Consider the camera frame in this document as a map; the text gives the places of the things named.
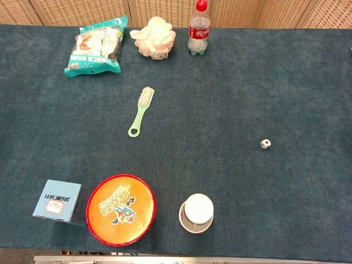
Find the green plastic scrub brush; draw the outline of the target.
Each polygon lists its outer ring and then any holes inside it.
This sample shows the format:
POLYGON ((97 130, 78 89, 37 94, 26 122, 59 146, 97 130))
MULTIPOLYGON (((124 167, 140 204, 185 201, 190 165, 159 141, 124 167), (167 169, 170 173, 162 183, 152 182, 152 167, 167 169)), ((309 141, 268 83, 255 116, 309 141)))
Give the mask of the green plastic scrub brush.
POLYGON ((136 138, 137 136, 139 136, 141 122, 142 122, 144 113, 149 108, 151 101, 152 101, 152 98, 154 96, 154 93, 155 93, 154 89, 149 86, 143 88, 141 95, 140 95, 138 102, 137 102, 136 117, 135 117, 130 129, 128 130, 128 135, 131 138, 136 138))

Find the dark teal table cloth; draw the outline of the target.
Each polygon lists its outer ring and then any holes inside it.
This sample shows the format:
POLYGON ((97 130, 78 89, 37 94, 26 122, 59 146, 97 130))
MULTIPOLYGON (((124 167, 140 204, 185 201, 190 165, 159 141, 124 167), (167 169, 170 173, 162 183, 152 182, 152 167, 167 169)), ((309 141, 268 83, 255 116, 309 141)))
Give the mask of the dark teal table cloth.
POLYGON ((128 252, 352 262, 352 30, 211 29, 193 56, 176 29, 151 60, 126 29, 119 74, 68 78, 78 32, 0 25, 0 248, 107 250, 32 213, 48 179, 129 173, 157 212, 128 252), (214 205, 200 234, 179 222, 192 194, 214 205))

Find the white upturned paper cup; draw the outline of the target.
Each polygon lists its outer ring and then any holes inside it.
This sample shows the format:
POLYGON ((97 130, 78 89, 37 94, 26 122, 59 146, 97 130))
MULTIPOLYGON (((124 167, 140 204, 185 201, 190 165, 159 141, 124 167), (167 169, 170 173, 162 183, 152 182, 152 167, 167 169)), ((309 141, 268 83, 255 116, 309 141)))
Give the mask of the white upturned paper cup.
POLYGON ((214 205, 205 194, 192 194, 179 209, 179 222, 190 233, 208 230, 214 218, 214 205))

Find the red bowl with noodles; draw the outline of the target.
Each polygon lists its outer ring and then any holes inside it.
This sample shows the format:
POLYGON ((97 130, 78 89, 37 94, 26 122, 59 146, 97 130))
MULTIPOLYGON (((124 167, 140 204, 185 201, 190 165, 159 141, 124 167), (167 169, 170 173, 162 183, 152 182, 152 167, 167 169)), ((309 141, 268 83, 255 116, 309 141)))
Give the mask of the red bowl with noodles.
POLYGON ((86 223, 98 241, 122 247, 148 232, 156 210, 156 198, 147 182, 131 174, 117 174, 102 181, 90 195, 86 223))

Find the white mesh bath pouf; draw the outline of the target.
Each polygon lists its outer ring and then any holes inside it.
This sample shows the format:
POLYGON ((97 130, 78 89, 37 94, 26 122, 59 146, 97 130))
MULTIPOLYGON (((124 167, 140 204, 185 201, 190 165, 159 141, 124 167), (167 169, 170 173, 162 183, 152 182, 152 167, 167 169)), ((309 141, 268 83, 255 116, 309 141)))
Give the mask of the white mesh bath pouf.
POLYGON ((160 16, 153 16, 141 30, 131 30, 130 37, 135 40, 134 44, 141 55, 161 60, 168 58, 176 33, 171 23, 160 16))

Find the clear red-label cola bottle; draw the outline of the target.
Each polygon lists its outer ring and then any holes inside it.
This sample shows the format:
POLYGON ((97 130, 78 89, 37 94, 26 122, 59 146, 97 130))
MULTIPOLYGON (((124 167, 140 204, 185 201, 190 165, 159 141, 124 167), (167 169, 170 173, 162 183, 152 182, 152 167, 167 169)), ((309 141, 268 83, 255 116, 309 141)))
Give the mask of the clear red-label cola bottle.
POLYGON ((208 36, 210 33, 210 17, 207 14, 207 0, 197 0, 195 13, 189 20, 189 40, 188 50, 195 56, 203 55, 208 45, 208 36))

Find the teal printed snack bag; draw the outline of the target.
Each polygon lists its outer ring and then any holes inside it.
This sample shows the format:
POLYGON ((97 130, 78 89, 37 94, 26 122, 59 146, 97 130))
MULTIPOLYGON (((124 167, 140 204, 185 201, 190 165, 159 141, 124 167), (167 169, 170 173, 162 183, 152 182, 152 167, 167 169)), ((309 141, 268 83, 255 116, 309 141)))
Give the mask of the teal printed snack bag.
POLYGON ((80 27, 64 74, 68 78, 103 72, 120 73, 117 54, 122 44, 126 15, 80 27))

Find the blue cardboard box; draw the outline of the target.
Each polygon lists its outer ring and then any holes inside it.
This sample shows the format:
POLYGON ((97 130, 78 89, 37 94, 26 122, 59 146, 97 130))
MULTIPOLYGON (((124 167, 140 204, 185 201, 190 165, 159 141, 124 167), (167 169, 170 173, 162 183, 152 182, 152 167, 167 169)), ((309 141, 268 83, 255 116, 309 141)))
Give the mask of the blue cardboard box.
POLYGON ((86 206, 91 193, 81 184, 49 179, 32 215, 86 226, 86 206))

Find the woven rattan folding screen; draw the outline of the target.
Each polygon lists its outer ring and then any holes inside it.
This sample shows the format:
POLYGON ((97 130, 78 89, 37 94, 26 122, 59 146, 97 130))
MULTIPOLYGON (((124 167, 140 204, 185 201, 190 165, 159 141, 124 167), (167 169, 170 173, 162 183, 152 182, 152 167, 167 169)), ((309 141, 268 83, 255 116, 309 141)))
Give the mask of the woven rattan folding screen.
MULTIPOLYGON (((0 24, 84 26, 126 15, 188 27, 197 0, 0 0, 0 24)), ((352 29, 352 0, 207 0, 213 28, 352 29)))

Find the aluminium profile rail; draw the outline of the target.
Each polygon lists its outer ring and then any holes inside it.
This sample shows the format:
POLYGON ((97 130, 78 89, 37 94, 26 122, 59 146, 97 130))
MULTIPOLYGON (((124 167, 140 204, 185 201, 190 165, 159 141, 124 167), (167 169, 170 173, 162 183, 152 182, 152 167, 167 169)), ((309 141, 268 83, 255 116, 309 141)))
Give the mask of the aluminium profile rail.
POLYGON ((35 264, 352 264, 343 262, 279 260, 267 258, 185 256, 34 256, 35 264))

